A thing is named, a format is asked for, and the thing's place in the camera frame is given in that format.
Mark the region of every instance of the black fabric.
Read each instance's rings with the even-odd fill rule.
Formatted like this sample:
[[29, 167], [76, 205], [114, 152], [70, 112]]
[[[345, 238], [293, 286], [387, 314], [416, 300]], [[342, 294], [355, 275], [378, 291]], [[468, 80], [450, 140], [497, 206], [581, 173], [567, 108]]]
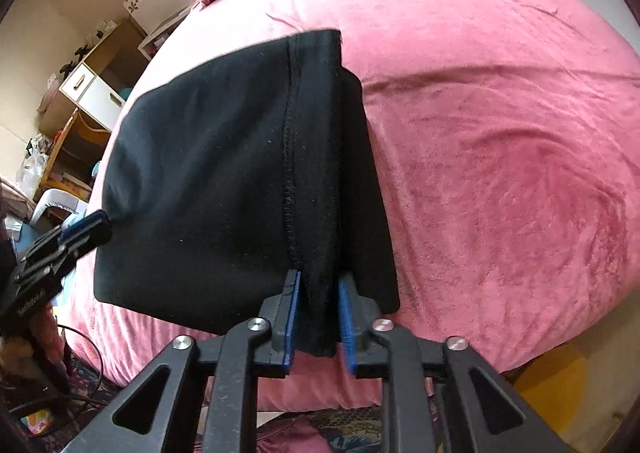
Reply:
[[108, 162], [98, 300], [212, 333], [302, 271], [302, 349], [332, 354], [335, 280], [399, 308], [362, 90], [340, 33], [209, 61], [140, 97]]

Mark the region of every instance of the drawer handle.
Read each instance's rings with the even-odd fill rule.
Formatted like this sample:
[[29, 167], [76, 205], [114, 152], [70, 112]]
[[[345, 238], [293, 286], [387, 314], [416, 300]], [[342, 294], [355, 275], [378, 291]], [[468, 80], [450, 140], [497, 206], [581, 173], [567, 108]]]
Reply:
[[76, 83], [74, 85], [74, 90], [78, 90], [80, 88], [80, 85], [84, 82], [84, 74], [81, 75], [80, 79], [78, 80], [78, 83]]
[[117, 104], [117, 106], [122, 107], [122, 101], [116, 96], [116, 94], [109, 92], [109, 97], [111, 98], [111, 101]]

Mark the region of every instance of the black cable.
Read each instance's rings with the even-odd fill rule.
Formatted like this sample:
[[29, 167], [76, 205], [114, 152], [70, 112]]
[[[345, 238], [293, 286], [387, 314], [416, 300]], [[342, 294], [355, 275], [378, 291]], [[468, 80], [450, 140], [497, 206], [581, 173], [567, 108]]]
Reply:
[[98, 349], [96, 344], [93, 341], [91, 341], [91, 338], [86, 334], [82, 334], [82, 332], [80, 332], [79, 330], [68, 327], [66, 325], [61, 325], [60, 323], [58, 323], [58, 327], [63, 328], [64, 330], [69, 330], [71, 332], [74, 332], [78, 334], [80, 337], [84, 338], [94, 348], [95, 353], [98, 354], [98, 360], [100, 361], [100, 370], [98, 371], [98, 380], [95, 382], [95, 386], [91, 389], [91, 391], [87, 395], [88, 398], [91, 398], [98, 392], [98, 389], [100, 388], [100, 385], [102, 384], [102, 381], [104, 379], [104, 360], [102, 359], [102, 354], [100, 354], [100, 350]]
[[85, 403], [88, 406], [107, 406], [107, 403], [97, 401], [96, 399], [90, 399], [88, 397], [81, 397], [80, 395], [57, 395], [55, 397], [43, 397], [41, 399], [21, 404], [20, 406], [10, 409], [9, 413], [15, 415], [16, 413], [24, 413], [27, 411], [29, 415], [44, 406], [61, 403], [63, 401], [79, 401], [80, 403]]
[[[100, 372], [98, 373], [98, 380], [95, 383], [95, 386], [91, 389], [91, 391], [89, 392], [87, 397], [76, 397], [74, 395], [61, 395], [58, 397], [50, 397], [48, 403], [46, 404], [51, 404], [53, 402], [59, 402], [59, 401], [82, 401], [84, 404], [80, 407], [80, 409], [78, 409], [74, 414], [71, 415], [71, 417], [69, 418], [69, 420], [67, 420], [66, 422], [60, 423], [57, 426], [54, 426], [50, 429], [47, 429], [46, 431], [43, 431], [42, 433], [38, 433], [37, 435], [29, 435], [29, 439], [35, 439], [35, 438], [44, 438], [47, 437], [49, 435], [53, 435], [54, 433], [59, 432], [61, 429], [67, 427], [69, 424], [73, 424], [73, 423], [77, 423], [78, 422], [78, 417], [80, 416], [80, 414], [82, 412], [84, 412], [85, 410], [87, 410], [87, 408], [91, 405], [95, 406], [96, 404], [98, 405], [102, 405], [102, 406], [106, 406], [106, 403], [102, 403], [100, 401], [95, 401], [94, 399], [92, 399], [92, 397], [98, 392], [98, 389], [100, 388], [100, 385], [102, 384], [102, 380], [104, 378], [104, 360], [102, 359], [102, 354], [100, 354], [100, 350], [98, 349], [98, 347], [96, 346], [96, 344], [91, 340], [91, 338], [89, 336], [87, 336], [86, 334], [83, 334], [82, 332], [80, 332], [79, 330], [76, 330], [75, 328], [71, 328], [68, 327], [66, 325], [61, 325], [60, 323], [58, 323], [58, 327], [59, 328], [63, 328], [64, 330], [69, 330], [71, 332], [74, 332], [76, 334], [78, 334], [79, 336], [81, 336], [82, 338], [86, 339], [91, 346], [94, 348], [94, 350], [96, 351], [96, 353], [98, 354], [98, 359], [100, 360]], [[17, 408], [14, 408], [11, 410], [11, 413], [16, 412], [19, 408], [21, 408], [23, 405], [18, 406]]]

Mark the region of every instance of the bed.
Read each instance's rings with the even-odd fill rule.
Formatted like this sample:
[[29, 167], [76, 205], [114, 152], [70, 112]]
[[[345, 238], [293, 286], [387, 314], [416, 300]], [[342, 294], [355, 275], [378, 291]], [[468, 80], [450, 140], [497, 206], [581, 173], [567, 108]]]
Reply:
[[[423, 338], [464, 335], [508, 370], [638, 285], [640, 59], [580, 0], [199, 0], [122, 115], [203, 62], [326, 27], [341, 30], [343, 65], [364, 87], [399, 277], [394, 321]], [[125, 385], [177, 335], [206, 337], [97, 302], [93, 268], [91, 256], [79, 263], [61, 319], [94, 340], [109, 379]], [[299, 354], [287, 380], [261, 383], [262, 410], [380, 400], [340, 357]]]

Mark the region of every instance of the white cabinet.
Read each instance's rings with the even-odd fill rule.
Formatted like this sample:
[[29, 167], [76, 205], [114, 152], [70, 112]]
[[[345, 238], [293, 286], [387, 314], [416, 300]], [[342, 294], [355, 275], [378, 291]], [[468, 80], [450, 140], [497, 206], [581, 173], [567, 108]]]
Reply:
[[80, 96], [78, 104], [104, 128], [113, 131], [124, 100], [97, 76]]
[[62, 83], [62, 90], [69, 99], [78, 101], [82, 93], [87, 89], [95, 78], [95, 74], [87, 65], [79, 64], [74, 71]]

